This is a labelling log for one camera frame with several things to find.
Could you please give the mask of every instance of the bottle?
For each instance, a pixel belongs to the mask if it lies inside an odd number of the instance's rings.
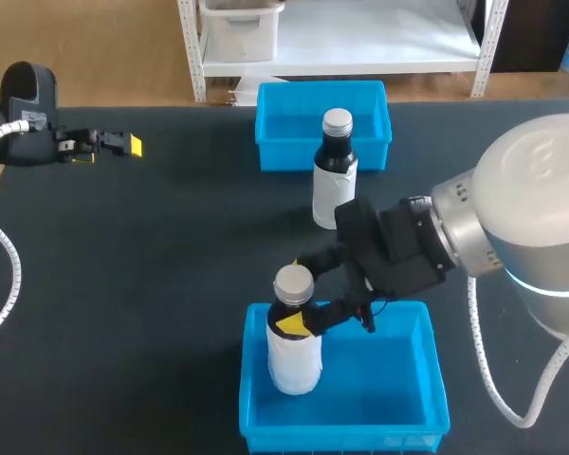
[[[303,265],[281,268],[274,280],[276,300],[267,312],[267,366],[276,388],[289,395],[312,391],[321,378],[321,337],[303,327],[302,311],[317,305],[314,279]]]
[[[317,225],[335,229],[335,207],[354,199],[357,155],[352,150],[352,114],[331,109],[322,120],[322,145],[314,156],[312,215]]]

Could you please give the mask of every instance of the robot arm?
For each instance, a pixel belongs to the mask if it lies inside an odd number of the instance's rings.
[[[7,69],[0,84],[0,126],[16,120],[34,125],[33,134],[0,140],[0,164],[36,166],[55,162],[93,162],[95,154],[141,156],[141,142],[130,133],[97,129],[68,130],[60,124],[57,83],[43,66],[19,62]]]
[[[459,265],[471,277],[505,266],[530,315],[569,335],[569,114],[510,130],[431,197],[384,211],[355,199],[335,217],[337,242],[298,260],[315,280],[340,265],[348,279],[340,300],[303,315],[313,334],[352,316],[373,332],[372,300],[408,298]]]

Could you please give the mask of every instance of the yellow label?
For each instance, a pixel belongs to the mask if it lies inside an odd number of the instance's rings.
[[[301,337],[312,337],[312,332],[303,325],[302,312],[295,313],[293,316],[284,318],[276,322],[276,327],[288,335],[299,335]]]
[[[87,161],[86,159],[76,159],[72,158],[72,163],[86,163],[86,164],[93,164],[95,162],[95,154],[91,154],[91,160]]]
[[[138,156],[141,158],[143,156],[143,151],[141,147],[141,139],[131,135],[131,155]]]

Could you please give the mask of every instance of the silver bottle cap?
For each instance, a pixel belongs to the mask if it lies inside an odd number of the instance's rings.
[[[331,137],[346,137],[352,133],[352,114],[345,109],[330,109],[322,119],[322,130]]]
[[[276,274],[274,293],[286,305],[302,305],[314,294],[314,278],[303,265],[286,265]]]

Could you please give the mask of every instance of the blue tray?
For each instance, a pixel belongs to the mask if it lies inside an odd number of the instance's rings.
[[[239,418],[250,452],[438,448],[449,411],[424,303],[389,303],[373,334],[356,320],[331,329],[321,380],[300,396],[279,392],[267,370],[268,308],[252,304],[245,324]]]
[[[334,107],[352,113],[358,168],[383,171],[392,128],[380,81],[263,83],[255,120],[262,171],[312,171],[322,144],[322,117]]]

